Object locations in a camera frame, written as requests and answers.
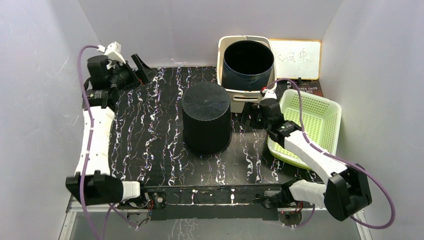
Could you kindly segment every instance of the black bin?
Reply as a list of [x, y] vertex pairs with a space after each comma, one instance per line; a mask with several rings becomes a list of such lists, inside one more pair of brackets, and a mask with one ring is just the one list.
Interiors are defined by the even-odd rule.
[[264, 44], [243, 40], [224, 52], [221, 85], [226, 89], [260, 91], [266, 87], [274, 67], [274, 54]]
[[183, 138], [199, 155], [215, 155], [231, 141], [230, 96], [220, 85], [200, 82], [189, 87], [181, 99]]

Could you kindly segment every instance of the white enclosure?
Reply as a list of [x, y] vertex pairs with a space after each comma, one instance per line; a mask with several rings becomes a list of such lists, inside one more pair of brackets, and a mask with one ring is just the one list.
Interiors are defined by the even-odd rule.
[[[149, 66], [216, 65], [228, 35], [322, 41], [323, 93], [342, 107], [337, 155], [374, 174], [397, 209], [372, 238], [422, 239], [422, 0], [1, 1], [0, 239], [59, 236], [81, 150], [83, 45], [118, 41]], [[370, 185], [366, 220], [384, 224], [389, 205]]]

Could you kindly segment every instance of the whiteboard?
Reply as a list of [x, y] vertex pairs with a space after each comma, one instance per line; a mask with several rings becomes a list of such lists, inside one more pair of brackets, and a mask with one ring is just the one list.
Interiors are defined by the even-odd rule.
[[320, 78], [321, 42], [271, 39], [277, 78]]

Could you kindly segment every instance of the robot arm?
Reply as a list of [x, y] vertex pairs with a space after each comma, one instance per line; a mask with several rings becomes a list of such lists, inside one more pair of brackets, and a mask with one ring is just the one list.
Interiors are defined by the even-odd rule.
[[[66, 178], [66, 188], [80, 201], [81, 172], [86, 157], [87, 145], [90, 144], [90, 159], [87, 164], [84, 196], [86, 205], [120, 203], [139, 198], [143, 193], [143, 184], [138, 181], [121, 181], [111, 176], [109, 169], [109, 138], [115, 117], [115, 104], [120, 90], [129, 90], [147, 84], [156, 72], [141, 61], [137, 54], [132, 55], [137, 69], [133, 70], [121, 55], [121, 45], [117, 42], [107, 47], [99, 46], [103, 55], [87, 60], [90, 78], [85, 82], [85, 91], [94, 118], [91, 128], [87, 107], [83, 104], [84, 135], [81, 154], [74, 176]], [[141, 196], [147, 201], [148, 195]]]
[[284, 120], [276, 94], [269, 89], [258, 104], [246, 104], [244, 117], [248, 115], [250, 126], [265, 129], [269, 137], [286, 150], [296, 154], [310, 166], [324, 184], [296, 180], [288, 186], [285, 196], [294, 201], [306, 201], [326, 207], [337, 220], [343, 221], [372, 202], [367, 176], [344, 163], [324, 155], [308, 143], [301, 127], [293, 121]]

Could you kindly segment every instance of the basket handle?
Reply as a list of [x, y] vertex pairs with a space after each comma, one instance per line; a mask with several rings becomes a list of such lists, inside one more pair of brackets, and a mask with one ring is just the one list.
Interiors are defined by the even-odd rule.
[[259, 97], [245, 97], [245, 96], [233, 96], [232, 97], [233, 101], [237, 101], [237, 102], [257, 102], [259, 101]]

